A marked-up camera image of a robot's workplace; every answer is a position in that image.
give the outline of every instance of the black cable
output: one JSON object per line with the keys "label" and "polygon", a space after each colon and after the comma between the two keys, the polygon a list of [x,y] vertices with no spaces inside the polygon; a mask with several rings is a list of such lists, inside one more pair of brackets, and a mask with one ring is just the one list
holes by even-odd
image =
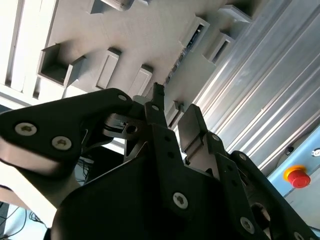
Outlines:
{"label": "black cable", "polygon": [[4,224],[5,221],[7,221],[7,219],[10,218],[10,217],[18,210],[18,208],[20,208],[20,207],[18,206],[18,207],[13,211],[13,213],[10,214],[10,216],[8,216],[2,223],[0,223],[0,226],[1,226],[2,224]]}
{"label": "black cable", "polygon": [[47,228],[46,224],[43,221],[41,221],[40,218],[33,211],[29,213],[29,219],[36,223],[43,224]]}
{"label": "black cable", "polygon": [[24,218],[24,223],[23,223],[23,226],[21,227],[21,229],[20,229],[19,231],[15,232],[14,234],[9,235],[9,236],[0,237],[0,240],[1,240],[1,239],[9,239],[10,237],[12,237],[12,236],[20,233],[20,232],[22,231],[22,229],[24,229],[24,227],[25,227],[25,225],[26,225],[26,222],[27,222],[27,210],[24,210],[24,211],[25,211],[25,218]]}

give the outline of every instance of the red button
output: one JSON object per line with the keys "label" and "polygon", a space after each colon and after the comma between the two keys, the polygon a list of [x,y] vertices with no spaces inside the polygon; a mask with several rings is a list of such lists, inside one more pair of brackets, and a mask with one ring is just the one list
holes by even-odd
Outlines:
{"label": "red button", "polygon": [[296,189],[302,189],[309,185],[311,178],[301,169],[292,171],[288,175],[288,181]]}

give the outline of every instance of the silver screw head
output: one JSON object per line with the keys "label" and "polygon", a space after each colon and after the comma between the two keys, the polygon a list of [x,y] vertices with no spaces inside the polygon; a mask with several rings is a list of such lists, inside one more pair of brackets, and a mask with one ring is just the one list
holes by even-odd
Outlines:
{"label": "silver screw head", "polygon": [[71,140],[65,136],[56,136],[51,143],[54,148],[62,151],[69,150],[72,146]]}
{"label": "silver screw head", "polygon": [[127,98],[125,96],[123,96],[123,95],[118,95],[118,98],[123,100],[123,101],[127,101]]}
{"label": "silver screw head", "polygon": [[241,223],[242,227],[243,227],[248,233],[250,233],[250,234],[254,234],[254,233],[255,233],[255,227],[254,227],[254,225],[252,224],[252,222],[251,222],[248,218],[242,216],[242,217],[240,218],[240,223]]}
{"label": "silver screw head", "polygon": [[17,134],[22,136],[32,136],[37,132],[36,126],[29,122],[22,122],[17,124],[14,127],[14,130]]}
{"label": "silver screw head", "polygon": [[185,197],[185,195],[183,195],[180,192],[175,192],[173,194],[173,202],[175,203],[175,205],[177,205],[181,209],[187,209],[188,207],[187,198]]}
{"label": "silver screw head", "polygon": [[298,232],[294,232],[294,237],[295,237],[295,239],[296,240],[305,240],[302,236],[301,236],[301,234],[300,233],[298,233]]}
{"label": "silver screw head", "polygon": [[320,148],[317,148],[311,152],[313,157],[320,157]]}
{"label": "silver screw head", "polygon": [[213,139],[214,139],[214,140],[216,140],[216,141],[220,141],[220,138],[219,138],[217,135],[212,134],[212,137],[213,137]]}
{"label": "silver screw head", "polygon": [[152,105],[152,108],[153,108],[154,110],[159,111],[159,108],[158,108],[156,105]]}
{"label": "silver screw head", "polygon": [[239,157],[240,157],[242,160],[247,160],[246,156],[243,155],[242,153],[239,154]]}

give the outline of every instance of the emergency stop button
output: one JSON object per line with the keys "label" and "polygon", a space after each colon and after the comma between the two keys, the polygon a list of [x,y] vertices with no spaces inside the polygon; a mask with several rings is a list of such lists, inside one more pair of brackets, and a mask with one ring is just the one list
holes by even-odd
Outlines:
{"label": "emergency stop button", "polygon": [[301,165],[289,167],[284,172],[283,178],[296,189],[305,188],[311,182],[311,178],[306,174],[306,168]]}

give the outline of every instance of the metal wall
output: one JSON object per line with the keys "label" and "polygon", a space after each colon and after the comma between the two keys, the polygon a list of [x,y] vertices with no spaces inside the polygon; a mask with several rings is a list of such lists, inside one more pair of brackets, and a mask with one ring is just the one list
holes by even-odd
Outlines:
{"label": "metal wall", "polygon": [[198,94],[228,151],[268,175],[284,149],[319,124],[318,0],[269,0]]}

